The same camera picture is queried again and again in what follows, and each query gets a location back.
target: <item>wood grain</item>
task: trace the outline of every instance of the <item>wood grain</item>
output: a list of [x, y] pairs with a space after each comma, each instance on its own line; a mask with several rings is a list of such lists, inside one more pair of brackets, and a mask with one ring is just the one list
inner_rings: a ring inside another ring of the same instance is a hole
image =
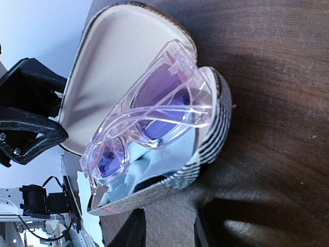
[[[94, 0], [90, 17], [115, 1]], [[329, 2], [153, 0], [227, 79], [229, 137], [189, 189], [146, 207], [148, 246], [194, 246], [195, 209], [223, 199], [246, 246], [329, 246]], [[110, 242], [127, 214], [104, 217]]]

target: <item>purple lens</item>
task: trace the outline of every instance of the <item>purple lens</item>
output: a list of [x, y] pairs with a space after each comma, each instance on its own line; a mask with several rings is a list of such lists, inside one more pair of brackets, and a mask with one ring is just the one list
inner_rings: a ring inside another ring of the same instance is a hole
[[[170, 75], [169, 68], [169, 65], [163, 65], [149, 77], [135, 96], [133, 107], [153, 106], [181, 84], [179, 75]], [[169, 105], [184, 104], [190, 104], [187, 90], [180, 90], [176, 93]], [[183, 117], [184, 113], [182, 112], [174, 112], [171, 115], [173, 120], [182, 120]], [[163, 137], [175, 127], [176, 125], [173, 123], [162, 121], [143, 120], [138, 123], [139, 130], [151, 140]]]
[[123, 165], [124, 147], [119, 138], [106, 144], [102, 158], [97, 167], [102, 177], [108, 177]]

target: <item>black and white striped fabric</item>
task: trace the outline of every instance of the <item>black and white striped fabric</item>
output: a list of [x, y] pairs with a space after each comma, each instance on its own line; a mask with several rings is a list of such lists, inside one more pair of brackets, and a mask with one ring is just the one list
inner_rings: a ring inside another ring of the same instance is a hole
[[224, 77], [216, 70], [213, 69], [213, 71], [218, 77], [218, 102], [214, 124], [189, 162], [174, 175], [161, 181], [169, 188], [185, 189], [195, 182], [199, 176], [201, 165], [213, 163], [221, 152], [226, 140], [231, 122], [232, 98], [229, 86]]

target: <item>light blue cleaning cloth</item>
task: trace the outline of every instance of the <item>light blue cleaning cloth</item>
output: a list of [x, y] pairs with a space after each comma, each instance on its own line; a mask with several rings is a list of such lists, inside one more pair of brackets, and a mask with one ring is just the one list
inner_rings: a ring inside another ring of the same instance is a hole
[[178, 171], [195, 152], [196, 133], [196, 129], [191, 128], [179, 139], [160, 149], [149, 149], [131, 143], [129, 145], [131, 164], [128, 172], [108, 185], [109, 189], [99, 206], [131, 195], [136, 185], [150, 178]]

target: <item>open glasses case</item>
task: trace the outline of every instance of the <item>open glasses case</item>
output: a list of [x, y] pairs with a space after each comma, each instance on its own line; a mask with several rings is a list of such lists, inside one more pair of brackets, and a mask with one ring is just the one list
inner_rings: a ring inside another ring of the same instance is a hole
[[[163, 147], [138, 145], [134, 158], [135, 147], [129, 148], [130, 165], [110, 183], [95, 182], [89, 173], [94, 187], [89, 212], [93, 215], [141, 208], [188, 187], [196, 181], [202, 165], [214, 162], [222, 149], [232, 110], [225, 79], [211, 67], [197, 68], [197, 50], [188, 32], [171, 17], [142, 3], [109, 6], [92, 18], [66, 83], [59, 125], [49, 132], [61, 133], [59, 137], [52, 136], [57, 137], [57, 142], [65, 140], [60, 144], [63, 149], [85, 156], [95, 133], [103, 130], [100, 126], [109, 113], [150, 72], [159, 53], [171, 42], [179, 44], [207, 82], [211, 118], [207, 124], [186, 127], [179, 138]], [[162, 84], [153, 89], [156, 92], [163, 88]], [[151, 98], [153, 94], [139, 93], [139, 97]]]

